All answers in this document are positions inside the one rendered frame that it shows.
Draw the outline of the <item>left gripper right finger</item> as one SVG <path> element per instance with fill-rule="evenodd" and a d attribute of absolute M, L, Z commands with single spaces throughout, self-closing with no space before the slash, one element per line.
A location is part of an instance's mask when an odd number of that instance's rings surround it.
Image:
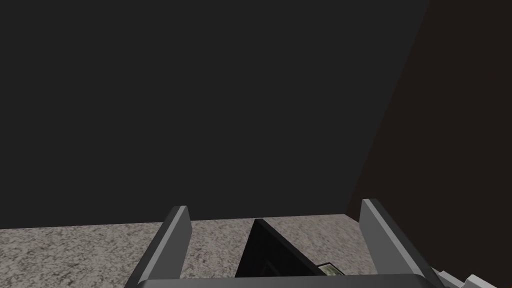
<path fill-rule="evenodd" d="M 359 228 L 378 274 L 419 275 L 432 288 L 446 288 L 420 251 L 375 198 L 361 201 Z"/>

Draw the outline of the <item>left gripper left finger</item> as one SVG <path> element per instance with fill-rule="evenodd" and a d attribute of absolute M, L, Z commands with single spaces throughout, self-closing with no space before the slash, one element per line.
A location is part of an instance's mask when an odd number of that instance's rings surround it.
<path fill-rule="evenodd" d="M 188 207 L 174 206 L 161 224 L 124 288 L 147 280 L 179 279 L 192 235 Z"/>

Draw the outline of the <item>small framed picture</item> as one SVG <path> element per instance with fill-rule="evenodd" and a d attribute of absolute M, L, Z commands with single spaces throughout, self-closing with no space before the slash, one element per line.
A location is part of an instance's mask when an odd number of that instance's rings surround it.
<path fill-rule="evenodd" d="M 344 276 L 345 274 L 331 262 L 318 264 L 317 267 L 327 276 Z"/>

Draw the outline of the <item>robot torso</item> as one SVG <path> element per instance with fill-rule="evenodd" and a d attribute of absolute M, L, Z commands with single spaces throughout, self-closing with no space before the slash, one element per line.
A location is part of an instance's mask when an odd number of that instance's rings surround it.
<path fill-rule="evenodd" d="M 465 281 L 461 281 L 444 270 L 438 271 L 435 268 L 432 270 L 446 288 L 497 288 L 474 274 L 470 275 Z"/>

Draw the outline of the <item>black angular panel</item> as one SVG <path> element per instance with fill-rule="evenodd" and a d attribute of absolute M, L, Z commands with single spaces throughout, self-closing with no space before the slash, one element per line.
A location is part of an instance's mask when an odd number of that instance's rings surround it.
<path fill-rule="evenodd" d="M 254 220 L 236 278 L 324 276 L 311 260 L 261 218 Z"/>

